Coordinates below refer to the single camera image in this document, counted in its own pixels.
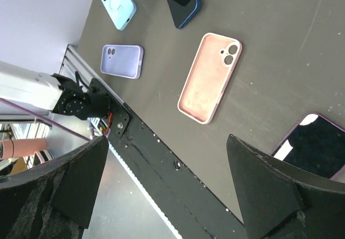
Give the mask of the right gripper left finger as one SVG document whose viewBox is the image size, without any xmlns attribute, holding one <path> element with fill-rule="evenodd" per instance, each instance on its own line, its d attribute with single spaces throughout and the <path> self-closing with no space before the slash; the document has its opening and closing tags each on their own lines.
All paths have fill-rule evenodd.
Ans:
<svg viewBox="0 0 345 239">
<path fill-rule="evenodd" d="M 1 238 L 82 238 L 108 154 L 96 137 L 58 158 L 1 177 Z"/>
</svg>

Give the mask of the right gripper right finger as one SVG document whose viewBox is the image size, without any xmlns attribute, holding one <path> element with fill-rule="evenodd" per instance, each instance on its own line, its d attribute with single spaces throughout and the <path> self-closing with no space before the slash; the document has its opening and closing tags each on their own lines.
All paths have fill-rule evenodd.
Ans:
<svg viewBox="0 0 345 239">
<path fill-rule="evenodd" d="M 227 156 L 248 238 L 344 238 L 344 184 L 229 135 Z"/>
</svg>

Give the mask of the pink phone case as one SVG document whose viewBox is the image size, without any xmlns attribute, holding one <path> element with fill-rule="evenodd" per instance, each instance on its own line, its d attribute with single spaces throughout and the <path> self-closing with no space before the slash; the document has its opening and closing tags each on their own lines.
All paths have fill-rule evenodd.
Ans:
<svg viewBox="0 0 345 239">
<path fill-rule="evenodd" d="M 178 110 L 200 124 L 210 123 L 241 52 L 239 40 L 205 34 L 178 99 Z"/>
</svg>

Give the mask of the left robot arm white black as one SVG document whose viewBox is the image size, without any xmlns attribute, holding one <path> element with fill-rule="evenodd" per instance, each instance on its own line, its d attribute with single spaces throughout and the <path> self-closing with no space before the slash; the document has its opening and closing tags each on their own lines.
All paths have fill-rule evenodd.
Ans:
<svg viewBox="0 0 345 239">
<path fill-rule="evenodd" d="M 101 0 L 115 26 L 123 30 L 132 19 L 136 5 L 133 0 Z M 55 114 L 75 116 L 81 120 L 91 117 L 112 118 L 121 109 L 107 89 L 100 90 L 92 81 L 85 84 L 75 72 L 71 79 L 59 74 L 48 75 L 9 64 L 1 66 L 1 101 L 29 103 Z"/>
</svg>

